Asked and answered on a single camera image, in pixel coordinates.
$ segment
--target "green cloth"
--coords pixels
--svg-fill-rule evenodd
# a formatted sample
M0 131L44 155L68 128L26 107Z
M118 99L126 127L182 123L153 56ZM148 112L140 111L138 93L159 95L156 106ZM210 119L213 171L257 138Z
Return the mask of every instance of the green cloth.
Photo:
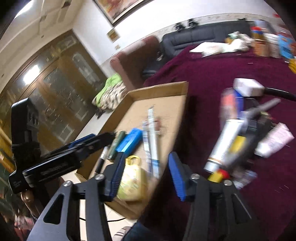
M110 78L106 80L104 88L96 95L96 106L100 107L100 100L103 94L106 92L106 90L111 87L117 85L119 82L121 82L121 77L119 74L114 74Z

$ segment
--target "white floor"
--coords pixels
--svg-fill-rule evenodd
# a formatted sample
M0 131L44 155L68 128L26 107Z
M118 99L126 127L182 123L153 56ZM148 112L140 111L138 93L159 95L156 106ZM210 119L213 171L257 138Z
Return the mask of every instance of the white floor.
M84 129L81 131L81 133L78 135L76 139L80 139L84 136L87 136L91 133L98 134L105 122L108 120L109 116L112 114L112 112L104 113L99 119L97 119L97 116L94 115L93 118L88 122L88 124L84 127ZM63 177L65 181L71 180L73 183L79 183L79 179L75 176L76 171L70 172ZM106 210L106 216L107 220L117 220L123 218L119 213L115 212L111 208L105 205ZM80 201L80 217L85 219L85 200ZM121 228L124 226L133 226L133 224L136 222L136 220L129 220L124 219L117 222L109 222L109 229L111 236L117 233ZM87 240L86 237L86 227L85 227L85 221L80 220L80 237L81 240Z

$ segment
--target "fluorescent light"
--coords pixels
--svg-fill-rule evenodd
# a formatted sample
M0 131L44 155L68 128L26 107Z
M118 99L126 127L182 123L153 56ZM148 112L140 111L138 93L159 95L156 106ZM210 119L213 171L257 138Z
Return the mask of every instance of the fluorescent light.
M23 81L26 85L32 83L39 75L40 69L38 65L34 65L24 76Z
M17 15L15 16L15 18L18 17L19 15L21 15L22 13L28 11L32 6L33 6L33 1L28 2L27 5L24 6L24 7L23 7L23 8L17 13Z

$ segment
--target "white toothpaste tube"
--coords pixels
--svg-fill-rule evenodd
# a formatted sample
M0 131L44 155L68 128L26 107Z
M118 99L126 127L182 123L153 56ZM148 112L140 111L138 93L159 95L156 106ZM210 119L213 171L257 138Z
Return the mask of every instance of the white toothpaste tube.
M239 134L243 126L243 120L228 119L224 125L219 139L214 146L204 169L207 172L213 173L217 171L220 166L223 166L224 157L228 153L228 150L233 143L234 139Z

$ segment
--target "black leather sofa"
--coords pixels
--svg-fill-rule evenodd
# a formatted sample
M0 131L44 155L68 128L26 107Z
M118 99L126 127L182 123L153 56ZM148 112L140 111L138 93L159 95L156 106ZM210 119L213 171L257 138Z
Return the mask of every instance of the black leather sofa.
M238 21L205 24L165 34L160 42L162 59L151 62L142 72L142 77L147 79L154 75L165 63L181 53L187 46L198 45L203 42L225 42L228 34L235 31L250 36L251 24L245 19L240 19Z

